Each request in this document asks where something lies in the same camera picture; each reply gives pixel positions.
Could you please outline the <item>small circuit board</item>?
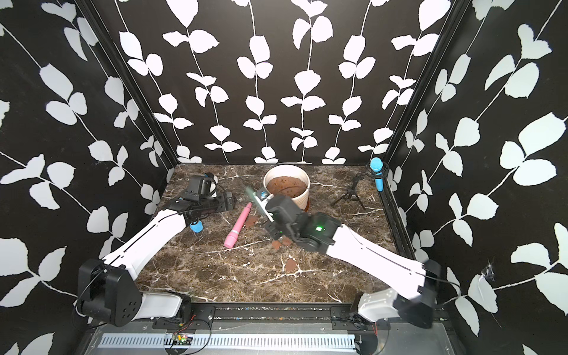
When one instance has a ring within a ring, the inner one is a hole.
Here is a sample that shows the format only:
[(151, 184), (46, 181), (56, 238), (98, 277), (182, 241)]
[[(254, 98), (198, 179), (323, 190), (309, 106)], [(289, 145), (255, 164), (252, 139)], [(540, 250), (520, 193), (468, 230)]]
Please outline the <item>small circuit board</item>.
[(174, 334), (172, 336), (172, 341), (170, 347), (176, 346), (190, 346), (192, 344), (193, 337), (188, 334)]

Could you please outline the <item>brown mud clay filling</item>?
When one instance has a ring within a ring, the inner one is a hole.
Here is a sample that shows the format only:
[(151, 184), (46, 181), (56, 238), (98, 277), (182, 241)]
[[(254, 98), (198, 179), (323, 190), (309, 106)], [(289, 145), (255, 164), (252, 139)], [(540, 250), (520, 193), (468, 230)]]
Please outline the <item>brown mud clay filling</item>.
[(267, 189), (273, 195), (285, 195), (290, 198), (299, 197), (307, 188), (307, 184), (297, 177), (280, 176), (267, 183)]

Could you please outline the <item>mint green scrub brush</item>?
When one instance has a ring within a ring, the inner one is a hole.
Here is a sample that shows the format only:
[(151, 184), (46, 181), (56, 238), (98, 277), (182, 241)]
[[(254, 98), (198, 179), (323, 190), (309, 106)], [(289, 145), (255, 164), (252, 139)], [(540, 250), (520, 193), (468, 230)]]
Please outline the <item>mint green scrub brush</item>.
[(273, 198), (273, 195), (266, 189), (261, 188), (255, 190), (251, 186), (247, 186), (245, 189), (249, 199), (256, 205), (257, 208), (262, 212), (262, 214), (267, 218), (268, 221), (273, 222), (272, 213), (267, 211), (267, 204)]

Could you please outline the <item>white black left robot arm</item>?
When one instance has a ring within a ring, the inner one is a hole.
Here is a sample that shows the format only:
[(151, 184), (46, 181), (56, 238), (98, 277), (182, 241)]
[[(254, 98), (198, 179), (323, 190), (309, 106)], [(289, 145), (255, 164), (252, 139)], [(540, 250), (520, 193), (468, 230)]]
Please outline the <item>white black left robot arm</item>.
[(122, 327), (138, 319), (187, 321), (176, 293), (142, 292), (136, 280), (150, 260), (177, 234), (211, 214), (232, 211), (237, 200), (219, 186), (212, 173), (194, 175), (186, 189), (134, 237), (100, 260), (86, 261), (78, 271), (74, 314)]

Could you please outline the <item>brown mud chunk four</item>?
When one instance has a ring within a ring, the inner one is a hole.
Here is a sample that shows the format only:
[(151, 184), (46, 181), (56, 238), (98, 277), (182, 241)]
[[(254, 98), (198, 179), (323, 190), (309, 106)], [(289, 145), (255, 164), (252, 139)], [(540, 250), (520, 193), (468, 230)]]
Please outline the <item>brown mud chunk four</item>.
[(293, 273), (296, 272), (298, 266), (297, 262), (294, 259), (288, 259), (285, 263), (285, 272), (286, 273)]

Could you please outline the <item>blue toy microphone on table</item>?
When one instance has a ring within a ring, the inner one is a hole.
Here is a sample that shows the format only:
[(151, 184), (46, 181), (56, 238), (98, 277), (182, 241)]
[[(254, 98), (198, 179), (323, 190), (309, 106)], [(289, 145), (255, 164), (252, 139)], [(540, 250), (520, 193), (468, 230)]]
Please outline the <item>blue toy microphone on table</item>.
[(197, 233), (201, 233), (204, 230), (204, 225), (201, 220), (197, 220), (189, 225), (190, 229)]

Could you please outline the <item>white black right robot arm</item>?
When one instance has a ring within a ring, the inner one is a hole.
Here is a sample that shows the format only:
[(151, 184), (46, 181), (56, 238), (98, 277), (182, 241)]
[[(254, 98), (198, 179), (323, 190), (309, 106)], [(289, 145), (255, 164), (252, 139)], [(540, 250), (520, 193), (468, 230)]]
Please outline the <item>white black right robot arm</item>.
[(358, 235), (327, 214), (308, 214), (285, 195), (260, 202), (266, 230), (275, 239), (287, 237), (306, 251), (349, 263), (379, 279), (387, 289), (360, 296), (352, 317), (367, 322), (399, 318), (419, 328), (430, 328), (442, 268), (433, 260), (420, 262), (395, 254)]

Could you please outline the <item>brown mud chunk three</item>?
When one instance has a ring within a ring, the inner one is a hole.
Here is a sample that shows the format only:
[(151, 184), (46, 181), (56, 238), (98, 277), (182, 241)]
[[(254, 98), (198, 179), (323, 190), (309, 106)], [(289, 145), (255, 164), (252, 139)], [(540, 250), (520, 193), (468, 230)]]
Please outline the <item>brown mud chunk three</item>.
[(255, 215), (250, 215), (246, 219), (244, 226), (246, 228), (251, 228), (252, 226), (254, 226), (254, 224), (256, 224), (258, 222), (258, 220), (259, 220), (259, 217), (255, 216)]

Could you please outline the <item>pink toy microphone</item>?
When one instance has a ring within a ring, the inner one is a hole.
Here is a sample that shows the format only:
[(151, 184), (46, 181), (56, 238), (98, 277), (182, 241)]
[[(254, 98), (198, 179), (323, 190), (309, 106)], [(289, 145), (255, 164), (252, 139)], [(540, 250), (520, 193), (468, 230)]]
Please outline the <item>pink toy microphone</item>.
[(248, 218), (251, 208), (252, 208), (252, 203), (247, 203), (247, 205), (243, 208), (241, 214), (239, 215), (231, 231), (226, 236), (226, 239), (224, 241), (224, 246), (226, 248), (231, 249), (235, 246), (239, 237), (239, 233), (241, 232), (241, 229), (244, 223), (246, 222), (246, 219)]

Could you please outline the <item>black front rail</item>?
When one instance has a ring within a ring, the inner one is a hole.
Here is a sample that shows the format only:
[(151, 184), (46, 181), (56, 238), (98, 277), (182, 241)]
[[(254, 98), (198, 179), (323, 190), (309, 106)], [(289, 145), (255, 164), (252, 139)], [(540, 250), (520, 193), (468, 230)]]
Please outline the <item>black front rail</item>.
[(369, 334), (400, 329), (405, 324), (400, 318), (375, 323), (358, 319), (349, 303), (191, 303), (181, 310), (189, 315), (187, 330), (206, 330), (209, 325), (229, 322), (291, 324), (296, 328), (322, 323), (334, 331)]

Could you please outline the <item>white ceramic pot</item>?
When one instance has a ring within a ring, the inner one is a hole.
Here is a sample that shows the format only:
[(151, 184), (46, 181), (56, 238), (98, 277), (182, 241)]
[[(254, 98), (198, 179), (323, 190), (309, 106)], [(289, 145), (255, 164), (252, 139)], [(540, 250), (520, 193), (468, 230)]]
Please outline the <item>white ceramic pot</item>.
[(263, 186), (272, 195), (288, 196), (301, 209), (308, 209), (311, 181), (300, 167), (284, 164), (271, 168), (263, 178)]

